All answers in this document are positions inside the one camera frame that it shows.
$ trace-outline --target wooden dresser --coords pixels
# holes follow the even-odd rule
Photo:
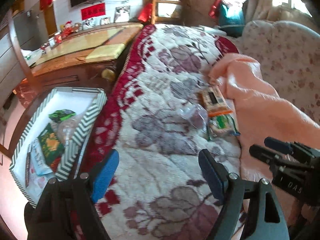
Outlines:
[[[142,28],[138,23],[116,23],[74,33],[42,55],[31,71],[46,90],[79,86],[103,88],[108,94]],[[24,107],[35,96],[27,79],[15,91]]]

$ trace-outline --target wooden tabletop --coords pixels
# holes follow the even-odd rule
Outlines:
[[[131,23],[75,33],[43,55],[31,71],[38,76],[74,65],[117,59],[142,28],[142,24]]]

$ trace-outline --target doorway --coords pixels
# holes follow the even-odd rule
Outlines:
[[[53,5],[43,11],[45,25],[47,27],[49,38],[57,32],[56,19],[54,17]]]

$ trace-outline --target floral quilt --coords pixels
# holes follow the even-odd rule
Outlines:
[[[120,154],[115,177],[96,204],[112,240],[202,240],[211,231],[221,206],[197,155],[207,148],[239,174],[241,150],[233,137],[208,142],[178,110],[198,102],[206,73],[227,52],[238,51],[226,38],[175,25],[148,25],[134,42],[82,168],[90,170],[112,148]],[[243,212],[236,230],[244,219]]]

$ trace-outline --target metal screw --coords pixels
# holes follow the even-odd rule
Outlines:
[[[261,179],[261,182],[264,184],[264,185],[268,185],[269,184],[269,180],[263,178]]]
[[[238,175],[236,173],[232,172],[232,173],[229,174],[229,178],[230,179],[237,179]]]
[[[80,178],[81,179],[87,179],[89,177],[89,174],[87,172],[81,173]]]
[[[56,178],[51,178],[51,179],[48,180],[48,183],[49,183],[49,184],[55,184],[56,181],[57,181]]]

